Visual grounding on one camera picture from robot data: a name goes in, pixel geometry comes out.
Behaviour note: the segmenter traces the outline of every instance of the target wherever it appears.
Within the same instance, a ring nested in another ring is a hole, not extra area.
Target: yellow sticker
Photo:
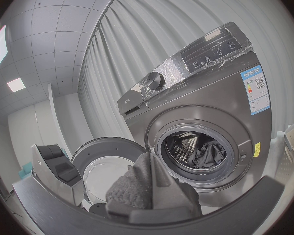
[[[257,144],[255,144],[254,158],[259,156],[259,152],[260,152],[260,143],[257,143]]]

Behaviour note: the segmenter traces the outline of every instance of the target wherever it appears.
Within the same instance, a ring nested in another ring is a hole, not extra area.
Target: button icon
[[[235,48],[235,44],[233,42],[228,42],[228,47],[230,49],[234,49]]]

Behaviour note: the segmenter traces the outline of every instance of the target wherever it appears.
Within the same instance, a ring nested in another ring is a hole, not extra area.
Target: white curtain
[[[93,137],[132,139],[117,100],[166,58],[229,21],[262,64],[273,136],[294,123],[294,21],[279,0],[114,0],[95,29],[79,81]]]

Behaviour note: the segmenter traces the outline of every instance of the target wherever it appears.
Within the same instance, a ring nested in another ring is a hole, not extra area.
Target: control panel
[[[226,23],[181,49],[146,75],[118,100],[125,117],[148,111],[145,104],[162,92],[185,86],[187,78],[207,72],[218,72],[223,64],[247,53],[252,45],[233,22]]]

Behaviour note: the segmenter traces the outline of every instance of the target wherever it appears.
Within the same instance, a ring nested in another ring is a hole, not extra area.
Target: warning sticker
[[[255,144],[255,153],[254,153],[254,158],[259,156],[260,152],[260,143]]]
[[[260,65],[241,72],[246,88],[251,115],[270,108],[270,100],[265,76]]]

